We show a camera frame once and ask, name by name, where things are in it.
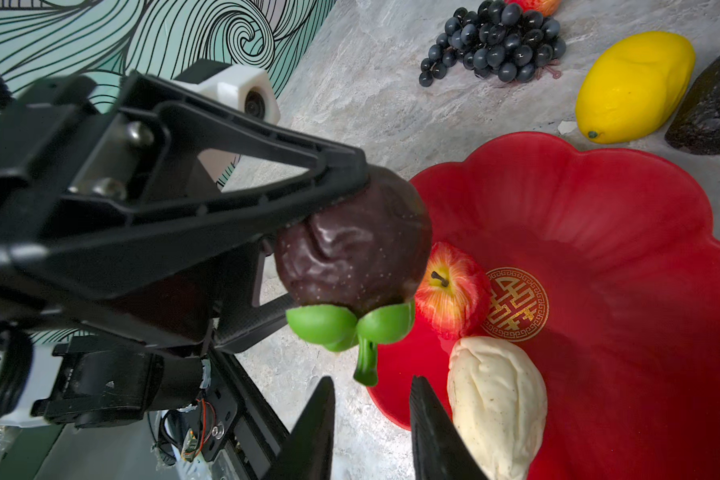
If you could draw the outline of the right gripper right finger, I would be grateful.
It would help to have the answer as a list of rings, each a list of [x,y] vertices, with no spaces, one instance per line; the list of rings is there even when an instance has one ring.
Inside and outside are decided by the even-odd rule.
[[[409,410],[416,479],[487,479],[425,377],[412,380]]]

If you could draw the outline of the dark purple mangosteen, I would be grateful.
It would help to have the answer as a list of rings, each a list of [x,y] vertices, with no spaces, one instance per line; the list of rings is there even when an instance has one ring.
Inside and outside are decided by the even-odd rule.
[[[427,207],[414,186],[372,166],[356,196],[277,235],[278,276],[296,307],[291,330],[331,352],[358,350],[355,380],[378,383],[378,348],[403,340],[432,245]]]

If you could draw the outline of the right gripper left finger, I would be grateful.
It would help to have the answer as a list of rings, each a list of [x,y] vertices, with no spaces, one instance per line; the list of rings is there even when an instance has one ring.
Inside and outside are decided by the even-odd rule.
[[[324,376],[263,479],[330,479],[334,422],[334,382],[329,376]]]

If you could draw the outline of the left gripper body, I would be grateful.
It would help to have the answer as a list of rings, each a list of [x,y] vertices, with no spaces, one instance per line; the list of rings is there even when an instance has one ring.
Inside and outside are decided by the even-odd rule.
[[[178,91],[134,75],[99,114],[76,76],[0,116],[0,327],[79,326],[151,348],[210,331],[202,220],[216,189]]]

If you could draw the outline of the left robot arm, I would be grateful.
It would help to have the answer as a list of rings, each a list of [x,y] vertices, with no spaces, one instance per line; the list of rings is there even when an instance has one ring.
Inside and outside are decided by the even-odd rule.
[[[362,150],[150,75],[86,76],[0,114],[0,424],[137,421],[193,403],[204,357],[285,323],[257,299],[275,233],[367,184]]]

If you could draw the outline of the beige pear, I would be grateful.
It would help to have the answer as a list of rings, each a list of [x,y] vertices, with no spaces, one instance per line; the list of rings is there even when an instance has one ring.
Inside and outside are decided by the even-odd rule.
[[[545,382],[525,351],[492,337],[464,337],[449,359],[452,422],[490,479],[525,479],[548,413]]]

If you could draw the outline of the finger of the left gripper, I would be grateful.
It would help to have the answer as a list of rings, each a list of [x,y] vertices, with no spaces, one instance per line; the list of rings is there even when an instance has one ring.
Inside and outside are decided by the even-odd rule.
[[[296,306],[289,294],[260,300],[265,259],[273,254],[273,247],[271,239],[259,239],[236,247],[223,258],[217,283],[217,350],[241,353],[286,325],[285,312]]]
[[[98,112],[86,76],[35,83],[0,116],[0,288],[115,298],[361,190],[357,148],[153,76]]]

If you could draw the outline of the red flower-shaped fruit bowl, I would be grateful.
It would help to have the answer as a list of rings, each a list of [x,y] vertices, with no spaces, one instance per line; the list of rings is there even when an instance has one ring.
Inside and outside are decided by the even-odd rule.
[[[482,333],[544,378],[531,478],[720,479],[720,241],[688,173],[521,132],[413,185],[491,280]]]

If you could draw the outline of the red apple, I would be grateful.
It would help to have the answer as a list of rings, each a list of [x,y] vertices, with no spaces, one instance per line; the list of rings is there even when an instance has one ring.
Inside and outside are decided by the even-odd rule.
[[[457,340],[479,327],[490,305],[484,269],[463,250],[435,242],[415,294],[416,320],[441,338]]]

